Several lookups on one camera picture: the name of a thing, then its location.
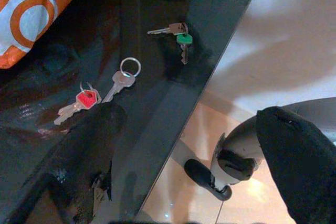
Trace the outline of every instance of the red key cap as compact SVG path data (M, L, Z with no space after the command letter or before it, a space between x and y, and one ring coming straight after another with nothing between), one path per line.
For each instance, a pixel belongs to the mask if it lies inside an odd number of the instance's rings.
M97 102L97 94L91 90L83 90L76 96L76 100L79 101L85 109L89 110Z

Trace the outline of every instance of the floor tile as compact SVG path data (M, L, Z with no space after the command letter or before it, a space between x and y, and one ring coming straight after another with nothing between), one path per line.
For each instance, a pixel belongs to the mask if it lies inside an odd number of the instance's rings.
M224 202L218 224L295 223L263 161L252 178L232 186L232 197Z
M197 158L209 167L219 137L237 124L199 103L143 207L140 216L146 217L141 220L216 223L222 202L189 179L183 165Z

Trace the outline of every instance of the silver key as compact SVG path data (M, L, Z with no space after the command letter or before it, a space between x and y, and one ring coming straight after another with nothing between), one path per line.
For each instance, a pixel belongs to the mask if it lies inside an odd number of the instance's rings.
M96 93L96 96L97 96L97 104L101 103L101 96L100 96L98 90L97 90L97 89L94 89L93 86L92 86L90 83L87 82L87 84L88 84L88 86L89 86L89 88L90 88L90 91L93 91L93 92ZM80 83L79 88L80 88L81 92L85 92L85 90L84 90L83 87L82 87L82 83ZM61 108L61 109L58 111L58 115L63 115L63 114L65 114L65 113L66 113L69 109L71 109L74 105L75 105L75 103L70 104L70 105L67 105L67 106Z
M105 96L104 100L102 101L102 103L105 102L110 102L113 99L113 96L117 93L119 93L123 88L129 88L131 87L134 83L135 83L135 77L134 75L127 73L129 76L125 76L122 74L121 71L117 71L114 75L113 75L113 87L112 89L110 89L110 91L108 92L108 94Z
M188 63L188 47L193 43L193 37L190 34L178 35L176 42L181 46L182 49L182 60L183 64Z
M62 122L72 117L73 114L75 114L78 111L81 111L82 109L85 109L84 105L78 101L76 101L71 105L68 105L66 108L67 109L63 110L62 114L56 120L54 120L55 125L61 125Z
M167 28L147 32L148 35L154 35L154 34L179 35L183 33L185 33L184 23L173 23L173 24L170 24L169 27Z
M99 92L88 83L90 90L84 90L80 84L80 93L76 95L76 102L61 108L58 111L59 117L54 120L55 125L60 125L66 119L80 110L89 110L97 103L101 102Z
M186 65L188 63L188 45L182 44L181 49L182 49L182 54L181 54L182 60L181 60L181 62Z

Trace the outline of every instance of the black glass table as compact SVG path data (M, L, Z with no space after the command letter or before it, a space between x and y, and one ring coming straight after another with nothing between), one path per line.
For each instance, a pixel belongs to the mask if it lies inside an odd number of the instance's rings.
M81 212L86 223L92 178L106 173L111 160L111 214L132 219L249 1L73 0L23 60L0 71L0 221L27 219L43 192L57 188L69 195L62 205L62 196L51 193L67 213L63 221ZM146 34L182 21L194 39L187 65L173 35ZM134 86L53 124L80 82L104 97L126 57L142 63Z

